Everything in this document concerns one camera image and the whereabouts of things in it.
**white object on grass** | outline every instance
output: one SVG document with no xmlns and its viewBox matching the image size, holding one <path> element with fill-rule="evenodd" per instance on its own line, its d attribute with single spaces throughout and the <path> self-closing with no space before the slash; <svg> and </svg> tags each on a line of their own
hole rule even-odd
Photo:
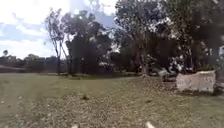
<svg viewBox="0 0 224 128">
<path fill-rule="evenodd" d="M 155 128 L 149 121 L 146 122 L 146 127 L 147 128 Z"/>
<path fill-rule="evenodd" d="M 79 125 L 78 125 L 78 124 L 74 124 L 74 125 L 72 126 L 72 128 L 79 128 Z"/>
</svg>

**dry grass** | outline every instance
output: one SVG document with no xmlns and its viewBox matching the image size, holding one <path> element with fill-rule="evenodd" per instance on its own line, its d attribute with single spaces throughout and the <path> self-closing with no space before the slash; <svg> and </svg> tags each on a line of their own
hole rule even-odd
<svg viewBox="0 0 224 128">
<path fill-rule="evenodd" d="M 0 127 L 144 128 L 147 121 L 156 128 L 224 127 L 221 99 L 177 95 L 147 79 L 1 74 Z"/>
</svg>

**boulder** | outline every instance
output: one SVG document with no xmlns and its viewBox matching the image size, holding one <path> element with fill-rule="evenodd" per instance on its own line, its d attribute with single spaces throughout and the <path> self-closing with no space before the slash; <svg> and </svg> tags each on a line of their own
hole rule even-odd
<svg viewBox="0 0 224 128">
<path fill-rule="evenodd" d="M 213 93 L 216 84 L 215 71 L 201 71 L 195 74 L 178 74 L 176 78 L 177 89 L 180 92 L 208 92 Z"/>
<path fill-rule="evenodd" d="M 162 70 L 158 71 L 158 74 L 159 74 L 160 77 L 164 77 L 164 76 L 168 76 L 169 72 L 166 69 L 163 68 Z"/>
</svg>

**cloudy sky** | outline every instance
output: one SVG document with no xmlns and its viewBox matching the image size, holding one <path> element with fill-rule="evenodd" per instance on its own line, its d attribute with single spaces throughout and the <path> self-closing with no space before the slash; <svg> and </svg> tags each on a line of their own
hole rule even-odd
<svg viewBox="0 0 224 128">
<path fill-rule="evenodd" d="M 19 58 L 29 53 L 54 55 L 43 21 L 50 8 L 63 13 L 85 9 L 94 11 L 97 20 L 113 26 L 116 0 L 2 0 L 0 2 L 0 56 L 4 50 Z"/>
</svg>

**large rock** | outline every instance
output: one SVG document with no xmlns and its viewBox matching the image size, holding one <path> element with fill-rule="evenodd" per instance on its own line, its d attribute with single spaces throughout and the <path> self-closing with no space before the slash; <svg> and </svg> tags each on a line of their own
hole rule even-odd
<svg viewBox="0 0 224 128">
<path fill-rule="evenodd" d="M 176 78 L 177 89 L 183 91 L 214 92 L 215 71 L 201 71 L 191 75 L 179 74 Z"/>
</svg>

